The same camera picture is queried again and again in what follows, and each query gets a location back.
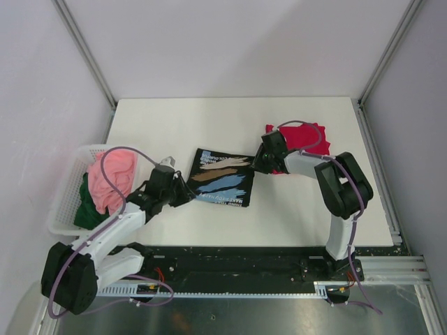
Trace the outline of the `black t-shirt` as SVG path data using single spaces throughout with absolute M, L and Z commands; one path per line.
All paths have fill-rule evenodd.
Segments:
M 197 149 L 187 185 L 197 200 L 248 207 L 254 183 L 253 160 L 253 156 Z

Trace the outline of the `red t-shirt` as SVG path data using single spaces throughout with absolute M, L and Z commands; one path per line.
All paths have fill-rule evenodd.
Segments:
M 314 179 L 315 167 L 323 162 L 320 157 L 330 153 L 325 128 L 316 123 L 287 121 L 278 127 L 266 125 L 265 134 L 271 131 L 279 131 L 286 139 L 288 153 L 285 164 L 288 174 L 299 174 Z

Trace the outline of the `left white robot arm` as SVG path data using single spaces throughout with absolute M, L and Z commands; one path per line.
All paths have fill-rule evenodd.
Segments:
M 85 312 L 103 288 L 128 276 L 145 279 L 154 271 L 149 251 L 131 243 L 113 253 L 121 240 L 140 229 L 169 205 L 178 207 L 195 198 L 180 171 L 158 164 L 150 177 L 130 193 L 119 211 L 89 234 L 48 252 L 41 277 L 41 294 L 74 315 Z

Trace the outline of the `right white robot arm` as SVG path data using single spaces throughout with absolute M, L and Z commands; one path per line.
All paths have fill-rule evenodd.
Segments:
M 264 134 L 252 168 L 263 174 L 274 171 L 300 174 L 317 180 L 323 202 L 331 213 L 330 234 L 325 245 L 330 258 L 322 262 L 323 274 L 338 280 L 347 272 L 345 259 L 353 257 L 358 219 L 373 198 L 372 186 L 353 154 L 313 154 L 288 149 L 279 131 Z

